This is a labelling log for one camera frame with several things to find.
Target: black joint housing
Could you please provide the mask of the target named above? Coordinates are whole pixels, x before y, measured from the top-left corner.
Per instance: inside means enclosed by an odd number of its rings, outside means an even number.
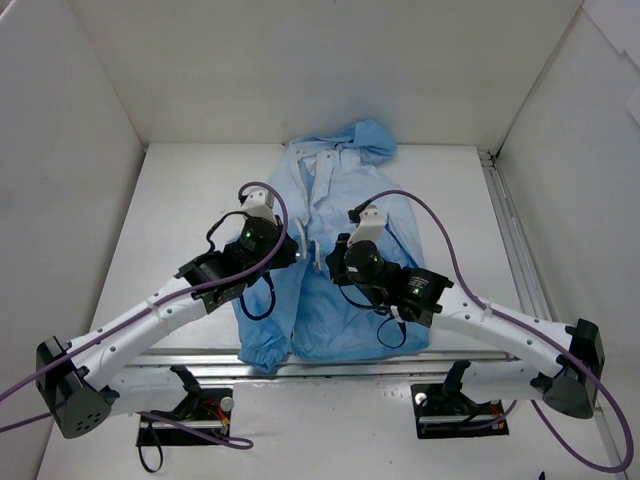
[[[567,329],[567,333],[573,336],[569,352],[600,379],[605,358],[598,326],[581,318],[575,327]],[[547,380],[546,388],[541,388],[542,400],[549,407],[570,417],[593,417],[598,394],[595,384],[567,358],[560,357],[558,363],[564,368],[555,378]]]
[[[58,339],[51,337],[36,349],[36,368],[46,367],[65,353]],[[64,438],[76,438],[95,429],[109,416],[118,398],[109,388],[94,390],[83,380],[87,373],[85,367],[77,369],[67,360],[36,379],[36,387]]]
[[[431,327],[434,313],[441,313],[438,301],[445,288],[451,288],[453,282],[447,277],[424,268],[403,269],[402,291],[400,298],[415,317],[414,321]]]
[[[240,237],[225,245],[222,252],[213,251],[197,256],[178,270],[176,278],[185,278],[190,285],[200,286],[237,275],[262,261],[276,246],[284,225],[274,225],[260,217],[245,221]],[[275,256],[251,275],[211,288],[203,287],[192,294],[204,302],[207,313],[223,303],[239,298],[245,288],[256,283],[269,270],[286,268],[296,262],[298,244],[286,235]]]
[[[386,262],[376,244],[370,240],[357,242],[344,254],[347,273],[355,283],[371,283],[380,276]]]

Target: white floor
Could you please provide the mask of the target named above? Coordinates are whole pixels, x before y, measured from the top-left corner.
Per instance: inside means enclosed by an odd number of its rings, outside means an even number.
[[[93,327],[137,303],[204,251],[204,233],[236,207],[237,188],[266,179],[281,152],[274,145],[151,145]],[[518,308],[475,149],[401,147],[383,170],[441,216],[476,293]],[[439,232],[415,211],[428,267],[454,278]],[[237,226],[225,224],[221,240]],[[433,351],[490,350],[449,332],[432,332],[431,339]],[[235,318],[223,308],[157,347],[178,352],[237,346]],[[239,384],[234,397],[233,434],[252,438],[255,448],[165,448],[162,478],[535,480],[542,471],[549,479],[610,478],[568,456],[528,404],[510,417],[507,437],[427,441],[416,438],[405,382]],[[581,453],[609,464],[594,421],[552,418]],[[75,441],[54,428],[38,478],[150,478],[134,448],[137,423],[136,417],[115,417]]]

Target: white enclosure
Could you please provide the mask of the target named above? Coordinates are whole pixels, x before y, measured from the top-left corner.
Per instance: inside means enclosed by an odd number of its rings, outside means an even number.
[[[634,308],[640,287],[635,2],[5,3],[0,390],[33,371],[42,340],[68,339],[90,324],[103,325],[200,253],[203,229],[230,208],[240,183],[268,177],[280,143],[372,117],[404,144],[384,172],[430,198],[442,213],[478,293],[526,310],[519,275],[528,260],[514,256],[505,232],[523,234],[555,319],[572,323],[583,317],[600,326],[604,380],[640,432],[633,411],[640,395],[634,375],[640,367]],[[499,154],[495,165],[485,152]],[[508,200],[491,183],[497,178]],[[192,189],[196,184],[200,190]],[[438,232],[416,214],[430,267],[453,276]],[[501,223],[505,218],[509,225]],[[166,223],[175,229],[163,235]],[[224,233],[232,235],[233,228]],[[430,359],[425,365],[436,373],[447,355],[501,358],[495,349],[455,335],[436,335],[433,345],[416,361]],[[156,353],[229,353],[237,346],[235,317],[226,309],[167,338]],[[244,368],[233,359],[225,365],[229,372]],[[287,368],[298,367],[293,362]],[[242,452],[233,452],[214,472],[257,478],[277,471],[280,480],[429,472],[432,478],[507,479],[534,478],[537,469],[536,475],[547,470],[548,478],[556,478],[554,472],[557,478],[606,478],[566,455],[529,406],[514,412],[508,445],[447,440],[423,455],[415,431],[403,430],[412,420],[405,416],[409,410],[387,395],[393,390],[408,396],[405,380],[375,387],[380,395],[362,410],[369,386],[327,386],[331,401],[344,407],[334,410],[337,424],[357,428],[338,429],[342,443],[331,448],[326,445],[334,432],[323,424],[322,410],[307,404],[318,396],[317,386],[262,389],[265,404],[258,408],[253,405],[261,389],[249,382],[238,390],[244,405],[238,433],[282,440],[249,453],[246,462]],[[278,410],[287,389],[296,406]],[[35,388],[27,387],[0,405],[0,423],[44,408]],[[604,420],[597,423],[554,420],[578,450],[606,464],[624,454],[624,444],[615,416],[603,408]],[[267,410],[271,417],[265,417]],[[289,411],[304,417],[302,426],[286,417]],[[388,423],[366,423],[365,413],[387,411]],[[0,477],[70,479],[101,472],[104,477],[96,478],[147,478],[136,464],[135,426],[134,418],[118,418],[75,442],[57,431],[49,439],[48,421],[1,435]],[[298,427],[308,435],[318,428],[314,452],[335,470],[323,470],[309,452],[295,450],[306,435]],[[371,440],[376,435],[387,436]],[[352,457],[349,440],[371,441]],[[279,469],[271,457],[287,452],[292,469]],[[464,467],[451,452],[464,452],[476,468]],[[367,462],[372,457],[376,461]],[[171,451],[167,478],[206,476],[206,460],[206,451]],[[500,462],[504,476],[491,476]],[[640,478],[638,462],[619,478]]]

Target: white wall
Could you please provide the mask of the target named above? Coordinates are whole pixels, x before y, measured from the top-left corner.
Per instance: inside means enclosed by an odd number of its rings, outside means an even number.
[[[640,71],[580,13],[499,158],[559,319],[597,322],[605,375],[640,439]],[[609,413],[620,444],[620,432]],[[629,472],[640,478],[640,461]]]
[[[280,143],[373,116],[495,150],[580,0],[71,0],[144,142]]]
[[[87,328],[142,148],[65,0],[15,0],[0,17],[0,390],[35,347]],[[42,413],[35,387],[0,424]],[[0,477],[35,476],[49,422],[0,435]]]

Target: black mount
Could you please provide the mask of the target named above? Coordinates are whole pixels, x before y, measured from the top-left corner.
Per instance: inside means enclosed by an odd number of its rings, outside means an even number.
[[[62,357],[70,344],[62,345],[56,337],[42,342],[36,349],[39,370]],[[100,425],[111,413],[117,392],[104,388],[97,392],[83,380],[88,373],[67,360],[36,379],[42,395],[64,438],[76,438]]]
[[[569,352],[600,379],[604,368],[604,349],[598,326],[580,319],[575,327],[567,327],[567,333],[573,337]],[[573,418],[592,418],[598,394],[593,381],[562,355],[558,356],[557,362],[563,366],[560,373],[554,378],[540,374],[531,381],[531,386],[542,393],[543,402],[553,410]],[[449,370],[443,391],[451,399],[475,405],[461,392],[462,377],[470,365],[467,360],[455,362]]]
[[[395,305],[404,321],[430,327],[433,314],[442,311],[438,305],[442,292],[453,282],[424,268],[387,262],[371,241],[349,247],[350,237],[348,233],[338,235],[333,252],[327,256],[333,283],[355,285],[374,307]]]

